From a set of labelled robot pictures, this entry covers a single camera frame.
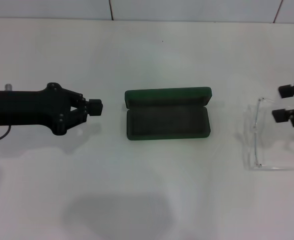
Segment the white tabletop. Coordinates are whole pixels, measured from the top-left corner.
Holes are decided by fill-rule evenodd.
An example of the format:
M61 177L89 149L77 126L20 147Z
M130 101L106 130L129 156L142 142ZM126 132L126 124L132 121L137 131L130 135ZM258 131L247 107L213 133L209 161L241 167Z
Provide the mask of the white tabletop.
M294 240L294 171L249 171L243 113L294 82L294 25L0 19L0 90L102 99L0 141L0 240ZM211 135L129 141L124 93L211 87ZM0 127L0 135L5 127Z

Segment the transparent acrylic container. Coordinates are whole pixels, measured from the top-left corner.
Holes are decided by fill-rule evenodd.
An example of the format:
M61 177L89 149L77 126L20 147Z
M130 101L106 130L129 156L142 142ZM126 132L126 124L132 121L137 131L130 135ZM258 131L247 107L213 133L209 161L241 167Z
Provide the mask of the transparent acrylic container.
M294 127L291 122L276 123L273 110L294 109L261 97L252 113L249 129L249 166L252 170L294 170Z

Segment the tile grout line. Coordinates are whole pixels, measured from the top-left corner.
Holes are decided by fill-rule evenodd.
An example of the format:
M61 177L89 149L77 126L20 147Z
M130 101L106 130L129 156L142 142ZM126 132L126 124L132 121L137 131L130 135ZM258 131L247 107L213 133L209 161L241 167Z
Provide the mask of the tile grout line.
M281 9L281 7L282 7L282 3L283 3L283 0L281 0L280 6L279 6L278 11L277 11L277 14L276 14L276 17L275 17L275 19L274 19L274 21L273 21L274 24L276 23L276 20L277 20L278 14L279 14L280 9Z
M109 7L110 7L111 20L114 21L114 19L113 19L113 13L112 13L111 0L109 0Z

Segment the white tile wall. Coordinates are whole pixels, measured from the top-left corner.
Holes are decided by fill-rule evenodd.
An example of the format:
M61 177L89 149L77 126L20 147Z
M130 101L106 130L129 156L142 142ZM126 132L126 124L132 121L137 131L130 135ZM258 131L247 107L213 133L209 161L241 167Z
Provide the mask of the white tile wall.
M110 20L108 0L0 0L0 17Z
M276 22L294 24L294 0L283 1Z
M281 0L111 0L115 20L272 23Z

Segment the white table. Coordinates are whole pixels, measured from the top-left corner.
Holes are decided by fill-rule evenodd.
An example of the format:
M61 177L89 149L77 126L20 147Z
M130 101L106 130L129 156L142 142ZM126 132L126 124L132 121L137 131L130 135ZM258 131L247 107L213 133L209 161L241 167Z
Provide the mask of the white table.
M0 19L0 90L48 82L102 116L0 141L0 240L294 240L294 171L242 156L246 107L294 82L294 25ZM126 90L202 86L209 138L126 138Z

